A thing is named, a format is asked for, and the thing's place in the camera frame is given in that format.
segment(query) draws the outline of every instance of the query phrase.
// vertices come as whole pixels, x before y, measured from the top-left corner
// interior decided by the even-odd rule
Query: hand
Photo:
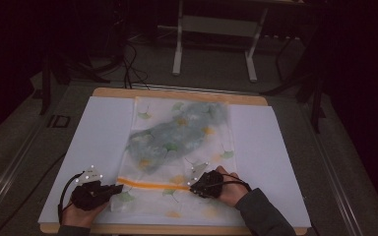
[[[217,172],[223,174],[223,182],[236,180],[234,178],[231,178],[230,176],[238,178],[238,175],[236,173],[231,173],[229,174],[230,176],[227,176],[228,172],[226,172],[226,170],[222,166],[217,167]],[[219,200],[230,207],[235,207],[238,201],[247,193],[248,191],[243,185],[224,184],[222,185],[222,192],[220,193]]]
[[[69,205],[63,210],[63,225],[91,228],[95,218],[106,208],[109,202],[91,210],[82,210],[75,205]]]

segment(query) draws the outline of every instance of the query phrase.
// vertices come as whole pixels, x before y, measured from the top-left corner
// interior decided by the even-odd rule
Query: person
[[[219,166],[217,172],[223,175],[223,181],[238,178],[236,173],[228,174]],[[260,189],[251,192],[240,184],[225,184],[219,200],[241,213],[246,226],[253,235],[260,236],[293,236],[292,226],[284,216],[269,202]],[[63,218],[58,236],[86,236],[90,234],[92,223],[97,215],[105,209],[107,203],[95,209],[84,211],[70,205],[63,211]]]

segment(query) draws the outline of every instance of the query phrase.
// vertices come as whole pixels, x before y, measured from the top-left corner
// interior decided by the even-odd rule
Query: dark background
[[[157,24],[175,24],[177,1],[131,2],[128,20],[148,36],[156,36]],[[335,5],[341,9],[339,24],[319,38],[321,45],[337,42],[325,65],[324,90],[378,192],[378,1]],[[108,26],[112,22],[115,19],[111,16],[100,21]],[[0,1],[0,124],[32,93],[29,79],[41,70],[43,55],[50,48],[63,50],[76,60],[87,60],[90,46],[83,41],[84,32],[78,24],[73,2]],[[282,29],[284,24],[286,19],[270,18],[266,27]]]

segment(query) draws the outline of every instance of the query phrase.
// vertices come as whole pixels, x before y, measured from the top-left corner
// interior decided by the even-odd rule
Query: background desk
[[[307,227],[310,227],[309,216],[284,148],[275,114],[271,107],[266,106],[267,102],[263,97],[115,88],[98,88],[94,91],[94,97],[91,97],[88,103],[38,220],[43,232],[55,233],[58,230],[56,206],[61,191],[71,176],[93,164],[104,175],[102,184],[115,183],[121,154],[128,140],[131,126],[133,99],[128,98],[135,96],[227,101],[233,104],[230,105],[229,114],[234,146],[239,156],[236,160],[238,174],[244,180],[248,180],[252,188],[259,187],[263,190],[270,201],[295,227],[297,234],[306,233]],[[67,193],[70,193],[73,188],[74,186],[71,186]],[[211,226],[205,225],[201,220],[133,217],[109,210],[104,211],[96,219],[92,232],[179,235],[249,234],[246,227],[231,225],[231,222]]]

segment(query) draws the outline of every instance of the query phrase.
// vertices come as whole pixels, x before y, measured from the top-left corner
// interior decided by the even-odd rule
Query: person's left hand
[[[95,218],[106,208],[109,202],[91,210],[82,210],[73,204],[69,204],[63,210],[63,225],[91,228]]]

